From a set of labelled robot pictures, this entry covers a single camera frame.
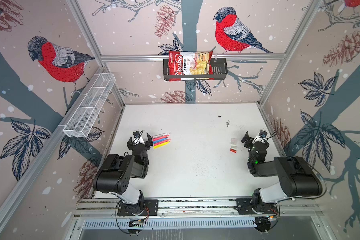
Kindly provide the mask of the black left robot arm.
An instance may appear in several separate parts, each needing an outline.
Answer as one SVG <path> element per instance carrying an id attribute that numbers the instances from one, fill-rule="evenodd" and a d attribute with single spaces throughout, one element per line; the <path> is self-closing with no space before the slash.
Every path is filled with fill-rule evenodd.
<path id="1" fill-rule="evenodd" d="M 149 134 L 145 141 L 142 133 L 135 131 L 128 140 L 130 154 L 109 154 L 93 180 L 94 191 L 116 196 L 119 199 L 119 210 L 127 215 L 139 216 L 149 212 L 143 192 L 130 184 L 131 178 L 144 179 L 149 170 L 148 150 L 154 143 Z"/>

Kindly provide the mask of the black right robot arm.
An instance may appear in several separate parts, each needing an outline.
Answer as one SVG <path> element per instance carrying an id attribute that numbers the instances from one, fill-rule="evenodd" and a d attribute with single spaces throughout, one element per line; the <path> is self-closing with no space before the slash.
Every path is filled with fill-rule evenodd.
<path id="1" fill-rule="evenodd" d="M 254 177 L 278 177 L 279 181 L 269 187 L 256 189 L 249 203 L 257 214 L 276 212 L 275 204 L 292 198 L 318 198 L 324 188 L 302 157 L 274 157 L 266 161 L 269 142 L 267 132 L 260 131 L 256 137 L 246 132 L 241 139 L 248 149 L 248 169 Z"/>

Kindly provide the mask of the white red whiteboard marker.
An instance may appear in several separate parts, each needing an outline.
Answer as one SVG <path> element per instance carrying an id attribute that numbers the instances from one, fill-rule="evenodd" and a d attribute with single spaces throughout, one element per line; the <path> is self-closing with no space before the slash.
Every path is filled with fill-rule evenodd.
<path id="1" fill-rule="evenodd" d="M 164 137 L 164 136 L 168 136 L 170 135 L 171 133 L 163 133 L 163 134 L 159 134 L 159 135 L 155 135 L 155 136 L 152 136 L 153 139 L 157 139 L 157 138 L 161 138 L 161 137 Z"/>

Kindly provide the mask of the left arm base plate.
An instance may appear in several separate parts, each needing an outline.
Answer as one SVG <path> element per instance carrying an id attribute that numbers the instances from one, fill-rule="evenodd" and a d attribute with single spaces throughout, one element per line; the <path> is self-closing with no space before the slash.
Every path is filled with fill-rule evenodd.
<path id="1" fill-rule="evenodd" d="M 139 201 L 135 205 L 128 205 L 122 201 L 117 207 L 118 217 L 139 217 L 139 216 L 156 216 L 158 214 L 159 201 L 158 200 L 144 200 Z"/>

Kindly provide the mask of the yellow highlighter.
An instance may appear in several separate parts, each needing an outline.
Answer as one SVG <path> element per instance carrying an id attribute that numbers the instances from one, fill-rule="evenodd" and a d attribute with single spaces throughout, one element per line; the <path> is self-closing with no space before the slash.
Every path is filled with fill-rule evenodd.
<path id="1" fill-rule="evenodd" d="M 167 142 L 164 142 L 164 143 L 162 143 L 162 144 L 156 145 L 156 146 L 154 146 L 154 149 L 158 149 L 158 148 L 160 148 L 160 147 L 163 147 L 163 146 L 169 144 L 170 142 L 171 142 L 171 141 L 167 141 Z"/>

